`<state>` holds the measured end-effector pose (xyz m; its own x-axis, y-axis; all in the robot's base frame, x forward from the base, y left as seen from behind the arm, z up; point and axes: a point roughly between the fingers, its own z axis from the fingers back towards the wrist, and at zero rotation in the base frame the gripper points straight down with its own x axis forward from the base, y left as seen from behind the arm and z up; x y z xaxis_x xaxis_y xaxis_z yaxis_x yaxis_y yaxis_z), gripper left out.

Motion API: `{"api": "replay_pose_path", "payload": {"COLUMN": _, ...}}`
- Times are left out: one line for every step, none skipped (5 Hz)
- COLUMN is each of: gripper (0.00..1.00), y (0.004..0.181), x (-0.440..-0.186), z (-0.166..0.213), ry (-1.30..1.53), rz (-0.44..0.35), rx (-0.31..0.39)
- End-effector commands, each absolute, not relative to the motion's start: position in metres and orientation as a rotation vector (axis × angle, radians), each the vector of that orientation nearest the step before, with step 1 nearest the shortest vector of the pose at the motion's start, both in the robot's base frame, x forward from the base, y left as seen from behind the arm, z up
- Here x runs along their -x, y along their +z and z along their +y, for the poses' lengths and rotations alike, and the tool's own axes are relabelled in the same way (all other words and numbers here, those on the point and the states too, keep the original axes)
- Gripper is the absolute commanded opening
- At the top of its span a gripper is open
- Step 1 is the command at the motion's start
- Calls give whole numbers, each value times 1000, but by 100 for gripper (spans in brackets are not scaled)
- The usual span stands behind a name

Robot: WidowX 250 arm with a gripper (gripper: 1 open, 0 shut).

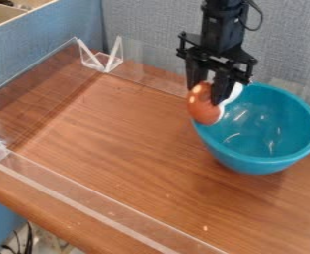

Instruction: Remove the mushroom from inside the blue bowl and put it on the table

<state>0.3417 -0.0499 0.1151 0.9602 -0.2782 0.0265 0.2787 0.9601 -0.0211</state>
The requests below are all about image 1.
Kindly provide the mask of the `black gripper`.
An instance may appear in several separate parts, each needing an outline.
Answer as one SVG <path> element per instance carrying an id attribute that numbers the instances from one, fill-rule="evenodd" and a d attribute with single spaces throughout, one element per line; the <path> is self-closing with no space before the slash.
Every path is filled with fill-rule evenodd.
<path id="1" fill-rule="evenodd" d="M 249 84 L 253 68 L 258 60 L 237 45 L 221 54 L 201 45 L 201 36 L 180 32 L 176 56 L 186 61 L 187 88 L 207 79 L 209 71 L 214 72 L 211 101 L 219 105 L 231 95 L 237 82 Z"/>

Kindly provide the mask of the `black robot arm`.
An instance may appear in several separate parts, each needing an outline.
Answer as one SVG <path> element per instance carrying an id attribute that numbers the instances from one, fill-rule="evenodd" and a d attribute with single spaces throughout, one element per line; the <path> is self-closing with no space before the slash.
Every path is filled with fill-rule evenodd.
<path id="1" fill-rule="evenodd" d="M 186 62 L 187 89 L 214 73 L 210 99 L 219 105 L 231 95 L 237 83 L 249 85 L 257 58 L 242 49 L 249 7 L 261 13 L 253 0 L 203 0 L 199 34 L 182 31 L 176 56 Z"/>

